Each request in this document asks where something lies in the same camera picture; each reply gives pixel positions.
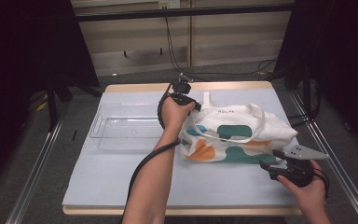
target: hand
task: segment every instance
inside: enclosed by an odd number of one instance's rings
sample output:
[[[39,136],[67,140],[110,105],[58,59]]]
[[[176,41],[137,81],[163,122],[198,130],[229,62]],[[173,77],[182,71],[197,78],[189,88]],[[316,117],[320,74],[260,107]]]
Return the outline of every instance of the hand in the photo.
[[[316,161],[310,162],[314,169],[322,170]],[[278,176],[278,180],[295,195],[300,210],[310,223],[330,223],[324,210],[324,182],[319,177],[314,176],[304,188],[299,188],[282,175]]]
[[[180,131],[188,113],[194,108],[195,105],[196,104],[194,102],[191,102],[188,105],[179,105],[173,100],[173,98],[167,97],[164,100],[161,109],[161,116],[165,125],[165,129],[175,129]]]

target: wooden table edge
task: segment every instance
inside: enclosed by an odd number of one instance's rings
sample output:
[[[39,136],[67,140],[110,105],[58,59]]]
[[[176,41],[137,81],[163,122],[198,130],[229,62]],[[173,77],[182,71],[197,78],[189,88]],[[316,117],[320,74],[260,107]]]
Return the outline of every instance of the wooden table edge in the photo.
[[[65,205],[62,211],[69,216],[121,216],[123,208],[89,207]],[[250,207],[204,207],[167,208],[166,216],[173,217],[213,217],[213,216],[300,216],[301,210],[295,206],[250,206]]]
[[[126,91],[165,91],[169,83],[117,84],[106,87],[105,92]],[[190,83],[192,90],[240,90],[240,89],[273,89],[267,81],[237,81],[237,82],[194,82]]]

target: bag handle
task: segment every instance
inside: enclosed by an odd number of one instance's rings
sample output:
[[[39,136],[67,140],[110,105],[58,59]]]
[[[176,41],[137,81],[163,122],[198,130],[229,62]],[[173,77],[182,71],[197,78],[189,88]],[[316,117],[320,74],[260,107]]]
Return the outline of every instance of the bag handle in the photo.
[[[204,103],[209,107],[209,105],[211,105],[211,94],[206,91],[204,93]],[[224,140],[224,141],[228,141],[228,142],[233,142],[233,143],[248,143],[250,141],[252,141],[253,139],[255,139],[258,134],[261,132],[261,130],[263,129],[264,127],[264,124],[266,123],[266,116],[265,116],[265,113],[264,113],[264,110],[258,106],[258,105],[253,105],[253,104],[250,104],[251,107],[253,108],[257,108],[258,109],[258,112],[261,113],[261,118],[257,124],[257,127],[252,130],[252,136],[246,138],[246,139],[226,139],[226,138],[219,138],[219,137],[215,137],[215,136],[211,136],[207,133],[203,133],[199,127],[197,127],[196,125],[196,122],[194,121],[194,118],[193,118],[193,113],[190,114],[190,117],[191,117],[191,127],[194,129],[194,131],[196,131],[196,133],[204,136],[204,137],[209,137],[209,138],[213,138],[213,139],[219,139],[219,140]]]

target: metal rail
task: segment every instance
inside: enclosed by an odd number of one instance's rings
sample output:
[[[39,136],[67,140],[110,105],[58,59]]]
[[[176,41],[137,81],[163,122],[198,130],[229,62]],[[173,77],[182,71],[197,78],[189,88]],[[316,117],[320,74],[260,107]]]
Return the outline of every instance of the metal rail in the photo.
[[[336,154],[334,153],[334,150],[328,144],[318,125],[307,116],[307,112],[303,107],[303,102],[299,95],[292,91],[291,97],[299,113],[304,116],[304,121],[306,121],[310,133],[318,144],[319,149],[323,153],[327,153],[330,156],[330,159],[327,160],[327,162],[329,163],[334,175],[336,176],[337,181],[347,194],[348,199],[351,201],[353,208],[358,214],[358,188],[356,188],[354,183],[351,181],[351,178],[345,171],[342,164],[339,162]]]
[[[275,4],[275,5],[255,5],[244,7],[188,7],[171,8],[143,11],[111,12],[111,13],[85,13],[72,17],[44,17],[33,21],[44,22],[74,22],[74,21],[117,21],[131,19],[164,18],[164,17],[183,17],[183,16],[203,16],[203,15],[222,15],[240,13],[260,13],[260,12],[279,12],[292,11],[295,8],[319,7],[320,4]]]
[[[46,138],[45,144],[40,151],[40,154],[34,164],[34,168],[28,177],[27,182],[25,183],[24,188],[22,189],[21,195],[17,199],[13,209],[10,212],[9,217],[7,218],[6,224],[20,224],[25,215],[25,211],[34,195],[34,191],[36,189],[37,182],[42,174],[43,168],[48,160],[48,154],[50,153],[54,142],[60,132],[60,128],[62,126],[62,120],[66,115],[68,110],[69,103],[63,104],[62,114],[55,125],[54,129],[48,133],[48,137]]]

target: green shape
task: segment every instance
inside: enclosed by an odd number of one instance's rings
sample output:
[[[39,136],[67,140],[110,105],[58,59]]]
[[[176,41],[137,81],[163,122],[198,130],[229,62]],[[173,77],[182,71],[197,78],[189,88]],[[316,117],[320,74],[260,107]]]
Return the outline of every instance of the green shape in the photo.
[[[182,139],[182,141],[181,141],[181,144],[182,144],[183,146],[188,146],[188,145],[190,145],[187,141],[185,141],[185,140],[183,140],[183,139]]]
[[[269,154],[258,154],[255,156],[251,156],[246,154],[241,147],[228,147],[226,149],[226,157],[222,161],[230,161],[230,162],[246,162],[251,164],[258,164],[259,161],[263,161],[266,163],[275,162],[276,159]]]
[[[232,136],[251,137],[252,129],[248,125],[220,125],[217,128],[220,138],[230,139]]]
[[[197,125],[197,127],[200,129],[200,131],[201,131],[202,133],[205,133],[206,131],[208,131],[208,130],[207,130],[204,126],[202,126],[202,125]],[[188,127],[188,128],[186,129],[186,132],[187,132],[188,134],[192,135],[192,136],[200,136],[200,134],[197,133],[197,132],[193,129],[193,127]]]

